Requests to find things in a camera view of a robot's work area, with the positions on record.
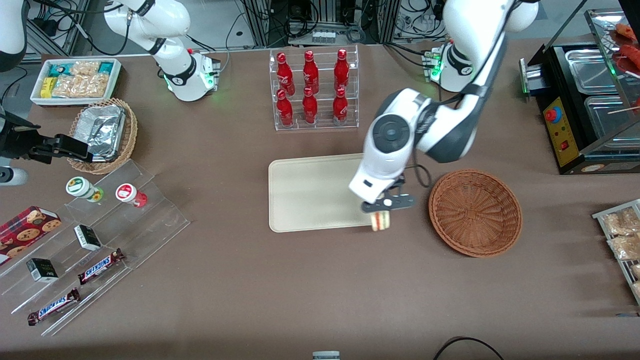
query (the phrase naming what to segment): yellow control panel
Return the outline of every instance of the yellow control panel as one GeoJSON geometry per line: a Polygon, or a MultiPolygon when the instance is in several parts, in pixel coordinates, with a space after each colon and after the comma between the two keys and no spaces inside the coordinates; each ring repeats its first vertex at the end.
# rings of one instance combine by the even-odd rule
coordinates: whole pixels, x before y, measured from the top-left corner
{"type": "Polygon", "coordinates": [[[545,118],[558,163],[563,167],[577,158],[580,152],[575,144],[560,98],[552,102],[542,115],[545,118]]]}

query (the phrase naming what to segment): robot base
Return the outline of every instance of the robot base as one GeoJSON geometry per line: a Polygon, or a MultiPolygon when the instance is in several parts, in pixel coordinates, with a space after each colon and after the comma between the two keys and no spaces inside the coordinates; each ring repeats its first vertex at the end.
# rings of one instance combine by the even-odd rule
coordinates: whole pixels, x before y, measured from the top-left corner
{"type": "Polygon", "coordinates": [[[193,53],[191,56],[196,60],[196,71],[185,85],[172,86],[166,76],[164,77],[169,90],[182,101],[196,101],[207,93],[218,89],[220,61],[197,53],[193,53]]]}
{"type": "Polygon", "coordinates": [[[422,56],[422,64],[431,69],[424,69],[426,81],[432,81],[449,92],[460,92],[471,82],[473,68],[469,62],[457,58],[456,69],[449,61],[449,53],[453,45],[448,42],[440,47],[432,48],[430,53],[422,56]]]}

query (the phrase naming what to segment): snickers bar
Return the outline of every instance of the snickers bar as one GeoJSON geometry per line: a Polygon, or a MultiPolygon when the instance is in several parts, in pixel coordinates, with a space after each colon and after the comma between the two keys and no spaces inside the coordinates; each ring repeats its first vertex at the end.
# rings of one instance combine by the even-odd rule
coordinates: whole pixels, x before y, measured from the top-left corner
{"type": "Polygon", "coordinates": [[[55,313],[56,311],[60,311],[63,307],[73,303],[80,302],[80,293],[78,290],[74,288],[70,293],[61,297],[60,299],[52,302],[51,304],[43,307],[40,311],[35,311],[27,317],[27,321],[29,322],[29,326],[34,326],[35,324],[41,322],[47,316],[55,313]]]}
{"type": "Polygon", "coordinates": [[[110,253],[109,256],[102,259],[99,263],[91,266],[89,270],[78,275],[78,279],[80,279],[80,285],[84,285],[88,283],[93,278],[97,277],[98,275],[102,274],[105,270],[110,268],[113,264],[124,259],[124,257],[125,256],[122,254],[122,251],[120,250],[120,248],[117,248],[114,252],[110,253]]]}

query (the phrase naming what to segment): beige tray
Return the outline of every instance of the beige tray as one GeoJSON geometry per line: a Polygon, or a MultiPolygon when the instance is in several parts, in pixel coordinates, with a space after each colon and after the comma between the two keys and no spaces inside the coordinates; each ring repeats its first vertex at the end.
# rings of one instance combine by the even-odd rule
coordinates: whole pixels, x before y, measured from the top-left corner
{"type": "Polygon", "coordinates": [[[276,233],[371,226],[349,190],[362,154],[276,160],[269,165],[269,226],[276,233]]]}

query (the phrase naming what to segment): red emergency stop button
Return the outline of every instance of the red emergency stop button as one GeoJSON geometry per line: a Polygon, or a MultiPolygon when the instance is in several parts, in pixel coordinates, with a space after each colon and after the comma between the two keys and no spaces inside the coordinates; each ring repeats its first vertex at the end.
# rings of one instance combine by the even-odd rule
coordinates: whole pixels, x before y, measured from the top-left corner
{"type": "Polygon", "coordinates": [[[558,106],[554,106],[545,112],[545,120],[549,121],[551,124],[557,124],[561,118],[562,109],[558,106]]]}
{"type": "Polygon", "coordinates": [[[545,113],[545,119],[549,122],[552,122],[553,120],[555,120],[557,116],[558,116],[557,112],[553,109],[547,110],[547,112],[545,113]]]}

